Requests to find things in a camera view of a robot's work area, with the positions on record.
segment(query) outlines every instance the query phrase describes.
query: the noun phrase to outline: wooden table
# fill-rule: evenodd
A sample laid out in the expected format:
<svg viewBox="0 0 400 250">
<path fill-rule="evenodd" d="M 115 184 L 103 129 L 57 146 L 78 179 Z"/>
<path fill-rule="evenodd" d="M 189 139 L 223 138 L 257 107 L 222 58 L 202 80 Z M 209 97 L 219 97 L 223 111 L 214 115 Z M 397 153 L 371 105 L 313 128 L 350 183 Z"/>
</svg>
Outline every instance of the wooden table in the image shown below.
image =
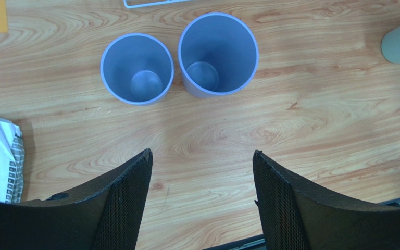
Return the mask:
<svg viewBox="0 0 400 250">
<path fill-rule="evenodd" d="M 137 249 L 202 249 L 261 234 L 252 154 L 370 202 L 400 196 L 400 65 L 383 36 L 400 0 L 196 0 L 128 10 L 121 0 L 8 0 L 0 117 L 21 126 L 23 199 L 45 199 L 149 147 L 155 164 Z M 260 47 L 255 79 L 227 97 L 184 89 L 179 37 L 212 11 L 241 18 Z M 106 46 L 130 32 L 169 48 L 163 102 L 134 107 L 103 86 Z"/>
</svg>

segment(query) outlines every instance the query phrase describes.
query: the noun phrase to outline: white wire rack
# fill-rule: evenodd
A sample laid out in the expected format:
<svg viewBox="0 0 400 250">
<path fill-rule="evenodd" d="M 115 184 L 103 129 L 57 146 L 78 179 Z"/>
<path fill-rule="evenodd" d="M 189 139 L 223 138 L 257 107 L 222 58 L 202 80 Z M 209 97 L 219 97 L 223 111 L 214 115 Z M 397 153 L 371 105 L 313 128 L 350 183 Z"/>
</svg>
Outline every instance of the white wire rack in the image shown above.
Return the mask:
<svg viewBox="0 0 400 250">
<path fill-rule="evenodd" d="M 134 9 L 146 6 L 185 2 L 190 0 L 124 0 L 126 8 Z"/>
</svg>

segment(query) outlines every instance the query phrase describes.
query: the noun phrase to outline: wooden surface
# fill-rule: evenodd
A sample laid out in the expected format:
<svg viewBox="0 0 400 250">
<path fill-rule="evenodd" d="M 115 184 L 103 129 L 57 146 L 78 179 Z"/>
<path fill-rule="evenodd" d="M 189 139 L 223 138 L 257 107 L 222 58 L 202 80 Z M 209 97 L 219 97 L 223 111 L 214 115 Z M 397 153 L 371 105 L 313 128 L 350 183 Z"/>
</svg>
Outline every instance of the wooden surface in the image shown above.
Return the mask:
<svg viewBox="0 0 400 250">
<path fill-rule="evenodd" d="M 400 196 L 400 65 L 381 55 L 400 0 L 196 0 L 127 10 L 120 0 L 8 0 L 0 34 L 0 117 L 21 126 L 24 200 L 45 199 L 153 150 L 137 249 L 202 249 L 261 234 L 255 149 L 337 192 Z M 204 13 L 242 19 L 260 47 L 255 79 L 228 97 L 185 91 L 179 37 Z M 130 32 L 169 48 L 163 102 L 124 104 L 104 88 L 106 46 Z"/>
</svg>

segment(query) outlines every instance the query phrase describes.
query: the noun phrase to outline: cup rim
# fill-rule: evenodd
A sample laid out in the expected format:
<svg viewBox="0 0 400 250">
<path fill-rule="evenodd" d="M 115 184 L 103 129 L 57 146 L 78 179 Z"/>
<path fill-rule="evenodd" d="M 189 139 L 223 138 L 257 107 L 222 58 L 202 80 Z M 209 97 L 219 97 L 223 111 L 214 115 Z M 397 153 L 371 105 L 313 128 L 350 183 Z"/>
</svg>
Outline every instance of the cup rim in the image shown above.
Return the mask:
<svg viewBox="0 0 400 250">
<path fill-rule="evenodd" d="M 254 66 L 253 73 L 251 74 L 251 76 L 248 78 L 248 80 L 247 80 L 244 84 L 242 84 L 240 87 L 238 87 L 238 88 L 235 89 L 235 90 L 231 90 L 231 91 L 228 91 L 228 92 L 215 92 L 215 91 L 207 90 L 207 89 L 201 87 L 200 85 L 198 85 L 197 83 L 195 83 L 195 82 L 192 80 L 192 78 L 188 75 L 188 73 L 186 72 L 186 69 L 185 69 L 185 67 L 184 67 L 184 65 L 183 65 L 182 56 L 181 56 L 181 46 L 182 46 L 183 39 L 184 39 L 184 37 L 185 37 L 187 31 L 189 30 L 189 28 L 190 28 L 193 24 L 195 24 L 195 23 L 198 22 L 199 20 L 201 20 L 201 19 L 203 19 L 203 18 L 206 18 L 206 17 L 210 17 L 210 16 L 222 16 L 222 17 L 227 17 L 227 18 L 230 18 L 230 19 L 232 19 L 232 20 L 238 22 L 241 26 L 243 26 L 243 27 L 246 29 L 246 31 L 249 33 L 249 35 L 250 35 L 251 38 L 253 39 L 254 46 L 255 46 L 255 49 L 256 49 L 256 53 L 257 53 L 257 56 L 256 56 L 256 63 L 255 63 L 255 66 Z M 255 74 L 256 74 L 256 72 L 257 72 L 258 63 L 259 63 L 259 60 L 260 60 L 260 54 L 259 54 L 259 49 L 258 49 L 257 40 L 256 40 L 256 38 L 255 38 L 255 36 L 254 36 L 252 30 L 248 27 L 248 25 L 246 25 L 246 24 L 245 24 L 242 20 L 240 20 L 239 18 L 237 18 L 237 17 L 235 17 L 235 16 L 233 16 L 233 15 L 230 15 L 230 14 L 222 13 L 222 12 L 212 12 L 212 13 L 203 14 L 203 15 L 201 15 L 201 16 L 195 18 L 193 21 L 191 21 L 191 22 L 186 26 L 186 28 L 184 29 L 184 31 L 183 31 L 183 33 L 182 33 L 182 35 L 181 35 L 181 37 L 180 37 L 179 47 L 178 47 L 178 56 L 179 56 L 180 68 L 181 68 L 181 71 L 182 71 L 183 75 L 186 76 L 187 79 L 188 79 L 196 88 L 200 89 L 201 91 L 203 91 L 203 92 L 205 92 L 205 93 L 208 93 L 208 94 L 211 94 L 211 95 L 216 95 L 216 96 L 230 95 L 230 94 L 236 93 L 236 92 L 240 91 L 241 89 L 245 88 L 245 87 L 251 82 L 251 80 L 254 78 L 254 76 L 255 76 Z"/>
<path fill-rule="evenodd" d="M 166 54 L 169 57 L 169 60 L 171 62 L 171 78 L 169 79 L 169 83 L 166 86 L 166 88 L 155 98 L 148 100 L 148 101 L 144 101 L 144 102 L 132 102 L 129 100 L 126 100 L 124 98 L 121 98 L 120 96 L 118 96 L 114 91 L 111 90 L 111 88 L 109 87 L 109 85 L 106 82 L 106 78 L 105 78 L 105 73 L 104 73 L 104 63 L 105 63 L 105 57 L 107 55 L 107 53 L 109 52 L 110 48 L 116 44 L 118 41 L 123 40 L 125 38 L 131 37 L 131 36 L 142 36 L 148 39 L 151 39 L 155 42 L 157 42 L 165 51 Z M 129 33 L 129 34 L 125 34 L 122 36 L 117 37 L 116 39 L 114 39 L 105 49 L 105 51 L 103 52 L 103 56 L 102 56 L 102 61 L 100 63 L 100 75 L 102 77 L 102 81 L 105 85 L 105 87 L 108 89 L 108 91 L 111 93 L 111 95 L 113 95 L 115 98 L 119 99 L 120 101 L 124 102 L 124 103 L 128 103 L 128 104 L 132 104 L 132 105 L 138 105 L 138 106 L 144 106 L 144 105 L 149 105 L 152 104 L 153 102 L 159 100 L 160 98 L 162 98 L 164 95 L 166 95 L 166 93 L 169 91 L 169 88 L 172 85 L 172 81 L 174 79 L 174 61 L 172 59 L 171 53 L 169 52 L 168 48 L 166 48 L 166 46 L 157 38 L 148 35 L 148 34 L 143 34 L 143 33 Z"/>
</svg>

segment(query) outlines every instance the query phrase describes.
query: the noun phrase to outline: cup bottom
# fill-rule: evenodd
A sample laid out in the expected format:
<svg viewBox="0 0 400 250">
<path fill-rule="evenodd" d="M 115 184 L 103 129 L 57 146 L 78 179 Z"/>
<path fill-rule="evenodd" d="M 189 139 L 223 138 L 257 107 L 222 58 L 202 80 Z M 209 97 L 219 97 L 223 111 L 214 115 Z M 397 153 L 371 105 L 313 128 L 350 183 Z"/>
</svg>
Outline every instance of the cup bottom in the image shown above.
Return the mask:
<svg viewBox="0 0 400 250">
<path fill-rule="evenodd" d="M 156 73 L 142 70 L 132 77 L 131 93 L 138 102 L 152 100 L 162 92 L 163 83 Z"/>
<path fill-rule="evenodd" d="M 198 61 L 191 64 L 186 69 L 189 77 L 200 87 L 216 91 L 219 86 L 219 76 L 217 70 L 209 63 Z"/>
</svg>

